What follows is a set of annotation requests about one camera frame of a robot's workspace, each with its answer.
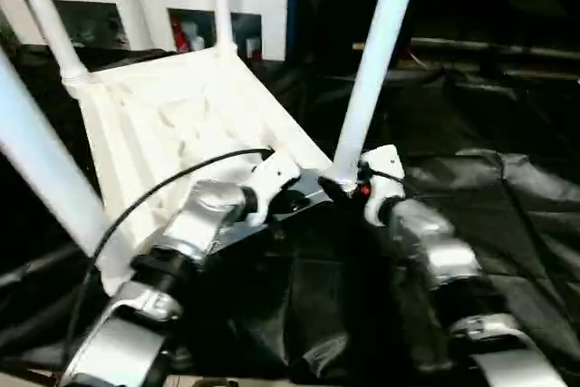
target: white 3d-printed chair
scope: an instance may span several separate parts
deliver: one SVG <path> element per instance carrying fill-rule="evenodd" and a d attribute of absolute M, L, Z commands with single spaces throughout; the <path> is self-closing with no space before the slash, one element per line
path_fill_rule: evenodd
<path fill-rule="evenodd" d="M 215 0 L 217 45 L 97 73 L 73 50 L 51 0 L 30 0 L 71 96 L 79 101 L 107 215 L 116 218 L 147 189 L 224 152 L 285 149 L 303 168 L 325 171 L 348 190 L 409 0 L 379 0 L 334 165 L 237 57 L 227 0 Z M 109 220 L 71 156 L 0 53 L 3 152 L 77 244 L 92 254 Z M 142 205 L 103 251 L 111 293 L 138 244 L 175 211 L 199 178 L 245 177 L 256 158 L 225 160 Z"/>

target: white plastic mount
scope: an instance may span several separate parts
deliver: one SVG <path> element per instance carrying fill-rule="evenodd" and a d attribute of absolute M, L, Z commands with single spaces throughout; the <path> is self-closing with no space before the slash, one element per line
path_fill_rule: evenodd
<path fill-rule="evenodd" d="M 367 151 L 362 155 L 361 162 L 368 164 L 372 170 L 384 172 L 397 179 L 405 177 L 399 153 L 394 145 L 383 145 Z M 392 197 L 405 197 L 403 185 L 383 176 L 372 176 L 371 196 L 364 207 L 364 218 L 376 227 L 384 227 L 384 224 L 379 220 L 379 210 L 384 200 Z"/>
<path fill-rule="evenodd" d="M 285 151 L 277 151 L 258 165 L 245 183 L 248 188 L 254 190 L 257 200 L 257 211 L 247 215 L 247 224 L 252 227 L 264 224 L 272 198 L 286 183 L 299 177 L 300 168 Z"/>

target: wire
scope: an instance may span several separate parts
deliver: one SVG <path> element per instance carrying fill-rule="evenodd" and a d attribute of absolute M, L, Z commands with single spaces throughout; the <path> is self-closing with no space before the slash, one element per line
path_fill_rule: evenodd
<path fill-rule="evenodd" d="M 193 167 L 189 167 L 187 169 L 184 169 L 184 170 L 174 174 L 173 176 L 169 177 L 168 179 L 161 181 L 161 183 L 159 183 L 158 185 L 154 186 L 153 188 L 151 188 L 150 190 L 145 192 L 133 204 L 131 204 L 123 213 L 121 213 L 117 219 L 115 219 L 115 221 L 111 224 L 111 226 L 109 228 L 107 228 L 107 231 L 105 231 L 104 234 L 102 235 L 101 240 L 99 241 L 99 244 L 95 248 L 94 253 L 92 254 L 91 258 L 89 259 L 89 264 L 88 264 L 86 272 L 84 274 L 84 278 L 82 279 L 81 286 L 79 287 L 78 293 L 77 293 L 76 297 L 74 298 L 74 303 L 73 303 L 72 312 L 71 312 L 71 319 L 70 319 L 69 324 L 68 324 L 66 338 L 64 341 L 63 361 L 62 361 L 63 372 L 62 372 L 62 374 L 64 374 L 64 371 L 66 370 L 66 365 L 67 365 L 69 358 L 72 354 L 71 350 L 73 349 L 74 334 L 76 332 L 77 324 L 79 323 L 79 317 L 81 315 L 82 303 L 84 301 L 84 296 L 87 292 L 88 285 L 91 281 L 92 271 L 95 268 L 95 266 L 97 264 L 97 260 L 98 260 L 99 256 L 101 255 L 102 250 L 107 245 L 107 242 L 111 238 L 112 234 L 115 232 L 115 230 L 117 230 L 117 228 L 121 225 L 121 223 L 125 219 L 127 219 L 127 217 L 133 212 L 133 210 L 135 210 L 138 206 L 140 206 L 143 202 L 145 202 L 149 197 L 151 197 L 153 194 L 155 194 L 160 189 L 173 183 L 177 179 L 180 179 L 184 176 L 187 176 L 188 174 L 191 174 L 194 171 L 197 171 L 198 169 L 205 168 L 206 166 L 211 165 L 211 164 L 216 163 L 216 162 L 219 162 L 221 160 L 235 158 L 236 156 L 259 153 L 259 154 L 264 155 L 265 157 L 268 157 L 272 154 L 272 152 L 273 151 L 271 151 L 269 149 L 248 149 L 248 150 L 232 151 L 232 152 L 229 152 L 226 154 L 222 154 L 221 156 L 216 156 L 215 158 L 201 162 L 198 165 L 194 165 Z"/>
<path fill-rule="evenodd" d="M 386 172 L 377 171 L 376 169 L 371 169 L 368 165 L 365 167 L 362 167 L 361 171 L 362 171 L 362 173 L 366 172 L 370 176 L 379 176 L 379 177 L 384 177 L 384 178 L 392 180 L 392 181 L 396 181 L 397 183 L 401 183 L 405 189 L 411 191 L 413 194 L 417 193 L 417 189 L 414 186 L 412 186 L 408 181 L 405 181 L 404 179 L 402 179 L 400 177 L 395 177 L 395 176 L 392 176 L 391 174 L 387 174 Z"/>

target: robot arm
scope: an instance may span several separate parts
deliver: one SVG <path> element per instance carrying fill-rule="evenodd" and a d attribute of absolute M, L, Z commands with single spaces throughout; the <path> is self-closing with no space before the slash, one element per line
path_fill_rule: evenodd
<path fill-rule="evenodd" d="M 242 219 L 254 227 L 263 224 L 272 198 L 299 177 L 292 158 L 278 151 L 243 185 L 210 180 L 196 184 L 185 206 L 149 237 L 148 252 L 133 259 L 135 275 L 111 299 L 60 385 L 163 385 L 186 295 L 217 249 L 220 235 Z"/>
<path fill-rule="evenodd" d="M 387 227 L 399 256 L 414 259 L 433 311 L 459 358 L 478 366 L 491 387 L 565 387 L 562 378 L 509 312 L 469 244 L 433 208 L 404 198 L 404 176 L 393 146 L 362 156 L 371 194 L 364 215 Z M 383 173 L 394 179 L 376 175 Z"/>

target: black plastic sheet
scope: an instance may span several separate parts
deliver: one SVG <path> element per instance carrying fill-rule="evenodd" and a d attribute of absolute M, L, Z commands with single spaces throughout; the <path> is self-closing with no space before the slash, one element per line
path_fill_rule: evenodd
<path fill-rule="evenodd" d="M 352 83 L 304 69 L 258 75 L 332 153 Z M 516 318 L 571 382 L 580 382 L 578 91 L 577 83 L 454 73 L 389 82 L 367 142 L 369 148 L 397 145 L 413 195 L 456 225 Z M 428 384 L 425 374 L 445 372 L 449 362 L 409 281 L 412 271 L 398 270 L 390 249 L 384 234 L 334 204 L 225 249 L 191 290 L 176 370 Z M 65 298 L 83 264 L 80 256 L 48 268 L 30 283 L 25 278 L 19 291 Z M 98 286 L 94 292 L 100 297 L 87 307 L 84 325 L 104 304 Z M 34 315 L 26 307 L 21 301 L 3 308 L 10 319 L 5 329 Z M 65 321 L 66 311 L 24 349 L 0 346 L 0 353 L 5 361 L 54 368 Z M 422 362 L 422 375 L 412 359 Z"/>

